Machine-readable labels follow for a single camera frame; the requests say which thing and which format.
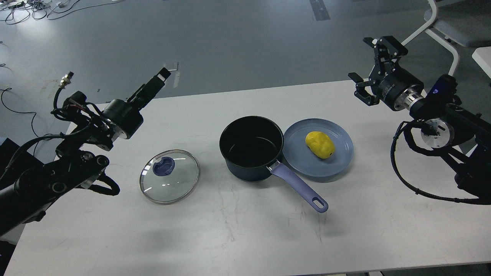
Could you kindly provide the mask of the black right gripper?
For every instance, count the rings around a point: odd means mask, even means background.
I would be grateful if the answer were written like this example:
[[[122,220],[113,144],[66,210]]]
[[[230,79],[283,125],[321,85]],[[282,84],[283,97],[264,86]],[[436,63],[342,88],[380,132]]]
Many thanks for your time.
[[[399,66],[400,58],[408,54],[408,49],[394,36],[365,37],[363,42],[374,50],[374,67],[368,81],[355,72],[348,73],[355,83],[354,96],[368,106],[377,105],[382,100],[393,111],[404,109],[406,90],[421,92],[424,88],[423,82]],[[375,86],[375,94],[368,93],[367,86]]]

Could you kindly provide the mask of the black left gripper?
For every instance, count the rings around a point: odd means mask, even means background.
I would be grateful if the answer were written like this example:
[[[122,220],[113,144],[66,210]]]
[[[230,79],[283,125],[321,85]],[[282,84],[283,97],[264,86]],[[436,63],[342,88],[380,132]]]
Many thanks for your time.
[[[127,101],[114,99],[104,108],[103,117],[109,121],[119,137],[130,139],[142,126],[143,117],[140,111],[155,98],[170,76],[171,72],[163,67],[147,83],[141,85]]]

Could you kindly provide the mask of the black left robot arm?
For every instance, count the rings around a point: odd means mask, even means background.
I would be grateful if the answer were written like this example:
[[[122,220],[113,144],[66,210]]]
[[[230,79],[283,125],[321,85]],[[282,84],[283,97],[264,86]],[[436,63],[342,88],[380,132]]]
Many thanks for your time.
[[[130,139],[143,123],[141,110],[165,86],[171,72],[163,67],[128,99],[114,99],[103,110],[77,91],[58,106],[59,95],[73,73],[60,81],[51,114],[76,125],[71,133],[31,139],[8,155],[1,174],[1,234],[20,224],[39,222],[47,209],[73,189],[116,196],[120,187],[105,174],[109,159],[81,150],[85,144],[112,150],[118,139]]]

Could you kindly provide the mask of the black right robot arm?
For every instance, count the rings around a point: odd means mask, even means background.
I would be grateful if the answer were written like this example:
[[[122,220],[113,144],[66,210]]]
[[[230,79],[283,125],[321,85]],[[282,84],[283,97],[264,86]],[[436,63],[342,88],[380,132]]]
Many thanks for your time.
[[[456,79],[443,74],[422,95],[424,84],[402,68],[400,58],[408,50],[393,36],[365,37],[363,42],[374,51],[374,67],[368,80],[357,73],[348,77],[355,83],[354,95],[366,105],[385,103],[393,111],[407,110],[411,121],[398,126],[390,147],[390,160],[400,181],[417,195],[429,199],[471,205],[490,205],[490,124],[462,108],[456,94]],[[471,199],[438,196],[411,185],[396,164],[395,150],[400,135],[414,152],[440,157],[455,172],[458,189]]]

